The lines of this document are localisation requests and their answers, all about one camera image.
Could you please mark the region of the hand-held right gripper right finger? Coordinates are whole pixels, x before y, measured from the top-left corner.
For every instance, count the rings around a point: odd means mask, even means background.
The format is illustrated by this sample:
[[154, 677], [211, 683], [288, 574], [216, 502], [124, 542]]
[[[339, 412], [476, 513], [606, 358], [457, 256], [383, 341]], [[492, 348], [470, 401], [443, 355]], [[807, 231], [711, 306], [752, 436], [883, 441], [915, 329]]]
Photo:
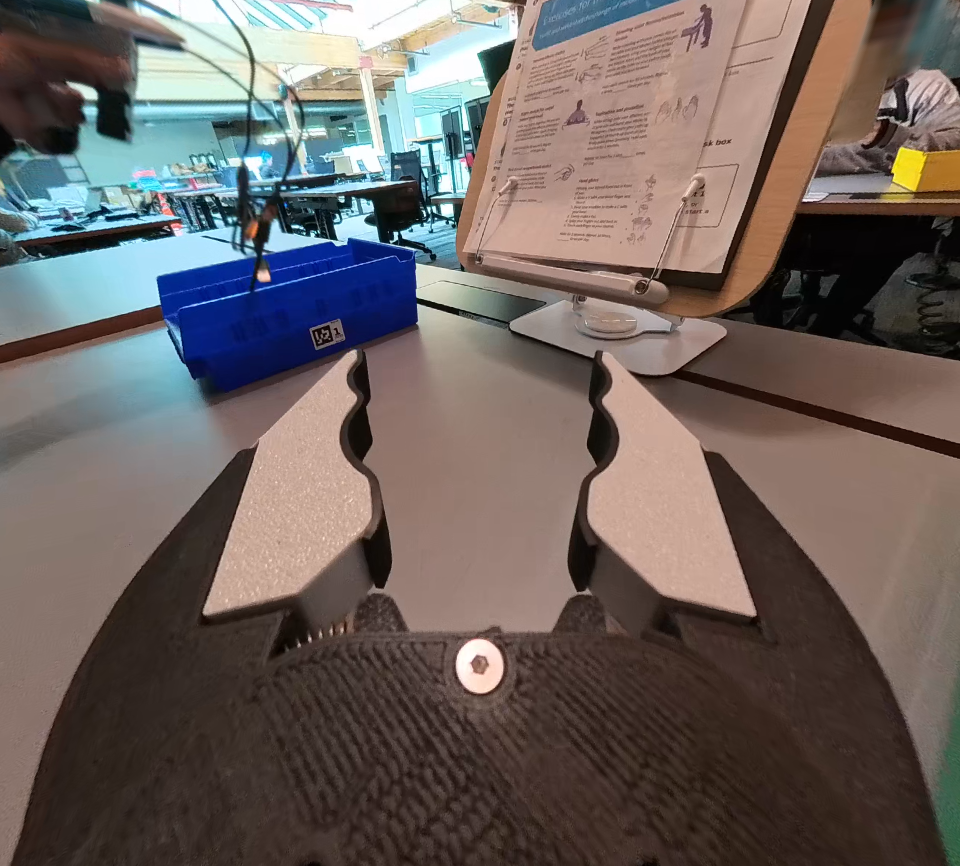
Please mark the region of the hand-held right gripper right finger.
[[755, 625], [758, 611], [694, 435], [609, 351], [596, 352], [568, 572], [631, 636], [677, 615]]

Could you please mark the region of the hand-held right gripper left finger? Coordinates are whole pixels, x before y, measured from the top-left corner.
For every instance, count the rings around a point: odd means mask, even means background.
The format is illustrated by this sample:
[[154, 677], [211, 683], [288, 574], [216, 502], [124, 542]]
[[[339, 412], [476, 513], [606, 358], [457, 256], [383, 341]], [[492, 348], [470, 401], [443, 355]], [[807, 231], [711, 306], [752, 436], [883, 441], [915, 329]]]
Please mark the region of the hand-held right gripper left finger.
[[297, 639], [349, 628], [392, 569], [363, 349], [347, 351], [258, 440], [202, 607], [208, 622], [282, 613]]

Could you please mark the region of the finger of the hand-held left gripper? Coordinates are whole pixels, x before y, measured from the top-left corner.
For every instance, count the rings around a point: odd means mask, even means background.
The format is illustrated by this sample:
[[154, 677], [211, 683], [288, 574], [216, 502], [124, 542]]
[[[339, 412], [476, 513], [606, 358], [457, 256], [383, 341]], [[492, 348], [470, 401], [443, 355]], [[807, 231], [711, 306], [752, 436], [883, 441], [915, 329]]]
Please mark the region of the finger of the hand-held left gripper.
[[93, 22], [124, 33], [140, 44], [178, 51], [186, 48], [184, 38], [157, 18], [111, 2], [88, 3], [88, 10]]

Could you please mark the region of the blue plastic bin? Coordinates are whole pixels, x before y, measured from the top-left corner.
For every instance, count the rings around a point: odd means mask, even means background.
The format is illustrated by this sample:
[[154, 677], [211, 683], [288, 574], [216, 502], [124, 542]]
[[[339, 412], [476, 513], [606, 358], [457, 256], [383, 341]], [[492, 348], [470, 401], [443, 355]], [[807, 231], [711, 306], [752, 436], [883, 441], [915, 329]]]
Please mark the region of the blue plastic bin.
[[418, 323], [413, 250], [356, 238], [269, 252], [270, 279], [236, 259], [157, 277], [174, 348], [194, 380], [229, 392]]

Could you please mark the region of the wooden document stand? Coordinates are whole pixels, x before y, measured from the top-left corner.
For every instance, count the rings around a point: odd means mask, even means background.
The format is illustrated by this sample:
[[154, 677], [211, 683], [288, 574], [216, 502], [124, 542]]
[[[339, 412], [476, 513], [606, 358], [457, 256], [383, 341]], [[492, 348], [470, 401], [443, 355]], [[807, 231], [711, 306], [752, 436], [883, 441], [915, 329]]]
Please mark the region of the wooden document stand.
[[465, 253], [490, 160], [504, 77], [486, 114], [458, 231], [467, 272], [561, 298], [510, 331], [581, 356], [609, 350], [630, 372], [663, 377], [718, 345], [712, 318], [769, 278], [826, 146], [871, 0], [750, 0], [707, 133], [654, 266], [636, 272]]

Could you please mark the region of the long wooden office desk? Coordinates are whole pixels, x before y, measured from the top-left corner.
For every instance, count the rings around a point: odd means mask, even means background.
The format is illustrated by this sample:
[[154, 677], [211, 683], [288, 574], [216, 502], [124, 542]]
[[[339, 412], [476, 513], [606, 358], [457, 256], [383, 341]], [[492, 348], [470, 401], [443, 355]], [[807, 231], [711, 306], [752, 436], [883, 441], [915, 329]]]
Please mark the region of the long wooden office desk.
[[381, 242], [388, 242], [390, 234], [380, 222], [388, 212], [390, 193], [402, 188], [401, 183], [390, 180], [337, 182], [329, 185], [294, 186], [292, 182], [258, 183], [248, 189], [248, 198], [254, 205], [273, 202], [277, 207], [279, 229], [293, 235], [295, 214], [305, 211], [309, 224], [306, 230], [318, 232], [320, 237], [337, 240], [332, 212], [340, 200], [361, 199], [370, 201], [376, 219], [377, 234]]

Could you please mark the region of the black office chair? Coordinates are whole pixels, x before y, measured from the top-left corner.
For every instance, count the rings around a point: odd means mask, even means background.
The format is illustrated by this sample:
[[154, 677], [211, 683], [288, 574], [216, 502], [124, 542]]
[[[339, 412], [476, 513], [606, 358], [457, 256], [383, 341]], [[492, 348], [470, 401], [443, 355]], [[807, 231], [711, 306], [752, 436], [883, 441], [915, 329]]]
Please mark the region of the black office chair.
[[417, 226], [428, 227], [432, 224], [427, 210], [423, 185], [423, 168], [420, 154], [416, 151], [391, 152], [389, 155], [390, 181], [402, 184], [402, 188], [393, 190], [387, 200], [387, 226], [390, 241], [398, 246], [415, 250], [426, 260], [435, 263], [436, 252], [424, 243], [406, 237], [406, 233]]

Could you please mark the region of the printed instruction sheets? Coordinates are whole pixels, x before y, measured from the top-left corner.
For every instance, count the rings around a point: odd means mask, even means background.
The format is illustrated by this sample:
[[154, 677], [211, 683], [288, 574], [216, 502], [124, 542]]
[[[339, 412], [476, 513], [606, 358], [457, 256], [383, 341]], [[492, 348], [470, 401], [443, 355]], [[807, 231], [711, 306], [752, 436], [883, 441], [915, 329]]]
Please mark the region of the printed instruction sheets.
[[654, 266], [750, 0], [529, 0], [464, 252]]

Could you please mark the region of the yellow plastic bin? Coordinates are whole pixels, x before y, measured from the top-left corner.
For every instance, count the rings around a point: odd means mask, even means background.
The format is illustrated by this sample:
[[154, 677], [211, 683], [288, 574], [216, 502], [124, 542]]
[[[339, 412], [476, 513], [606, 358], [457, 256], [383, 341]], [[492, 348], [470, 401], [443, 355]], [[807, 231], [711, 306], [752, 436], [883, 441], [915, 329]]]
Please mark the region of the yellow plastic bin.
[[959, 192], [959, 150], [923, 151], [900, 147], [893, 185], [912, 193]]

